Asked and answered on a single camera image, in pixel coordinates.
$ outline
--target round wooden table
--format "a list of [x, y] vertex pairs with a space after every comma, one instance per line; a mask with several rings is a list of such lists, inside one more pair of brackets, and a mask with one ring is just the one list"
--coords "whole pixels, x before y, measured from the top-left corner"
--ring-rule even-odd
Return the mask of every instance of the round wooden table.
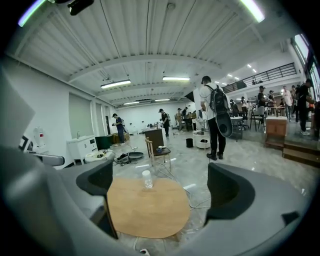
[[147, 189], [142, 179], [116, 177], [107, 193], [115, 230], [132, 236], [162, 239], [187, 223], [189, 199], [175, 181], [157, 178]]

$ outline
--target backpack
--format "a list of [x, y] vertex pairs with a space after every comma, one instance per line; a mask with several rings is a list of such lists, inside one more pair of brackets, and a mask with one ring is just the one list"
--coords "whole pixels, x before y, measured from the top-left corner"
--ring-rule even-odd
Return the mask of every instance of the backpack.
[[216, 86], [216, 89], [213, 89], [211, 86], [206, 85], [211, 90], [210, 95], [210, 108], [217, 115], [224, 114], [229, 112], [227, 97], [224, 94], [224, 91], [220, 89], [219, 85]]

